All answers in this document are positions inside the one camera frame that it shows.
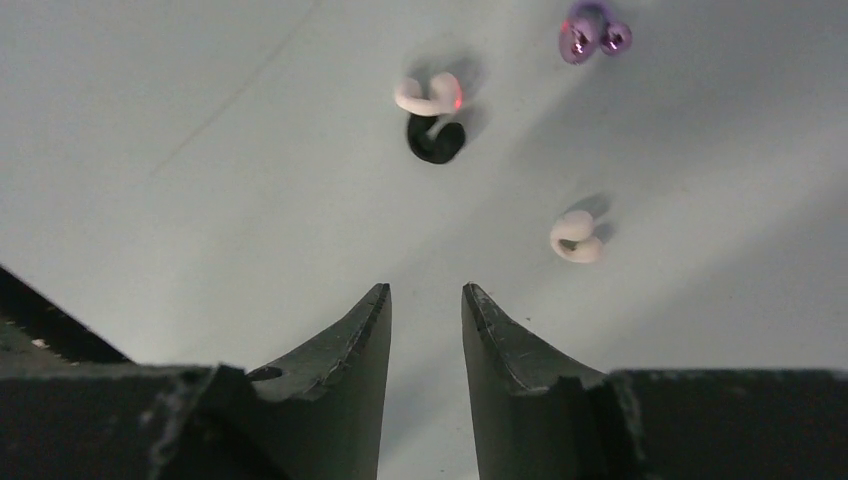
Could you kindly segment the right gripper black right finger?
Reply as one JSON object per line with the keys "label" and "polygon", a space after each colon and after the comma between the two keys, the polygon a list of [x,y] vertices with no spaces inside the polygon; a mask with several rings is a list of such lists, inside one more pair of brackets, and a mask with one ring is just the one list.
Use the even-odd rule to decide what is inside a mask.
{"label": "right gripper black right finger", "polygon": [[480,478],[606,478],[588,394],[603,373],[514,321],[475,283],[462,289],[462,339]]}

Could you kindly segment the white earbud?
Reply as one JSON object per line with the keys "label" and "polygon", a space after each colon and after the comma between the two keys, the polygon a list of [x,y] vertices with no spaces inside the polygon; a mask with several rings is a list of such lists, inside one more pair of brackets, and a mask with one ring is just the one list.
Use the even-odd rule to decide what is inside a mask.
{"label": "white earbud", "polygon": [[396,105],[410,114],[436,117],[456,113],[463,105],[464,94],[458,79],[441,72],[429,80],[427,92],[413,78],[403,79],[394,91]]}
{"label": "white earbud", "polygon": [[603,242],[594,235],[593,216],[584,210],[574,210],[559,218],[550,231],[552,249],[562,259],[589,264],[600,259]]}

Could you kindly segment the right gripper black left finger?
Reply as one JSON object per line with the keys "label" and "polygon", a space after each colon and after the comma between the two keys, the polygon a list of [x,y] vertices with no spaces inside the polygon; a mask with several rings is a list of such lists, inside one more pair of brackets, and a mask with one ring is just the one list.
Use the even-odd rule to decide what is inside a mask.
{"label": "right gripper black left finger", "polygon": [[248,375],[254,436],[291,479],[374,479],[391,346],[391,291],[374,285],[341,319]]}

